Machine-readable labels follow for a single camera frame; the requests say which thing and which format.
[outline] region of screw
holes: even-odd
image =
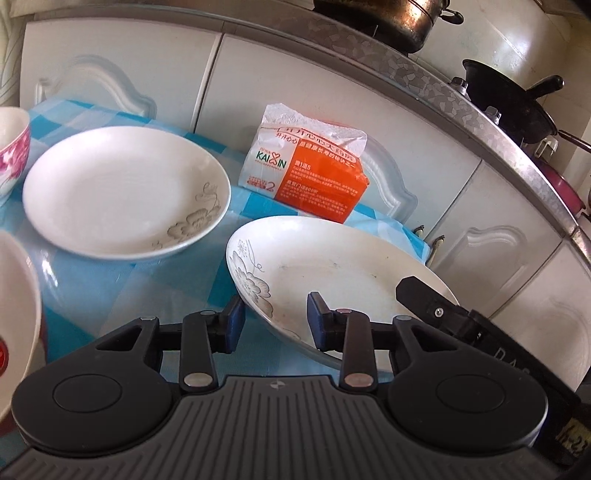
[[[374,378],[368,374],[354,373],[345,377],[345,383],[352,388],[368,388],[374,384]]]
[[[207,387],[213,382],[213,378],[211,375],[203,372],[194,372],[192,374],[185,375],[183,381],[188,387]]]

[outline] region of cabinet handle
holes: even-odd
[[[422,238],[422,237],[423,237],[423,233],[424,233],[424,231],[425,231],[425,226],[424,226],[424,225],[420,225],[420,226],[416,227],[416,228],[413,230],[413,233],[414,233],[414,234],[415,234],[417,237],[419,237],[419,238]]]
[[[433,242],[431,243],[431,253],[428,256],[427,261],[425,262],[425,266],[427,268],[431,268],[431,264],[433,263],[433,260],[435,258],[435,254],[437,253],[437,250],[439,250],[439,247],[441,245],[443,245],[444,240],[445,240],[445,235],[440,235],[435,240],[433,240]]]

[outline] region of white plate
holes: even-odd
[[[0,231],[0,338],[8,347],[8,363],[0,375],[0,423],[10,410],[12,393],[34,368],[41,329],[41,294],[27,252]]]
[[[226,260],[239,294],[271,331],[330,367],[335,358],[314,347],[306,318],[308,293],[318,291],[332,310],[366,313],[392,323],[411,313],[396,301],[396,286],[415,276],[457,304],[438,276],[381,238],[354,228],[303,216],[268,217],[247,223],[230,238]],[[381,371],[392,371],[388,352],[376,351]]]
[[[185,248],[230,205],[230,181],[198,145],[145,127],[107,127],[59,142],[33,165],[22,202],[58,247],[104,260]]]

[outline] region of countertop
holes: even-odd
[[[488,117],[444,81],[396,50],[309,9],[278,0],[14,0],[11,16],[36,20],[124,17],[259,31],[328,53],[350,76],[381,90],[453,136],[509,180],[591,268],[591,240],[531,160]]]

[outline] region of pot handle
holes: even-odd
[[[443,12],[451,13],[451,15],[443,15]],[[462,25],[464,23],[464,16],[460,12],[449,10],[448,8],[444,8],[441,11],[439,17],[442,20],[445,20],[447,23],[451,23],[454,25]]]
[[[564,87],[564,79],[560,75],[550,75],[527,89],[532,98],[540,98],[549,93],[558,92]]]
[[[589,145],[585,140],[581,140],[579,137],[575,137],[573,134],[569,134],[564,130],[558,130],[558,134],[565,140],[571,142],[573,145],[582,148],[587,153],[591,153],[591,145]]]

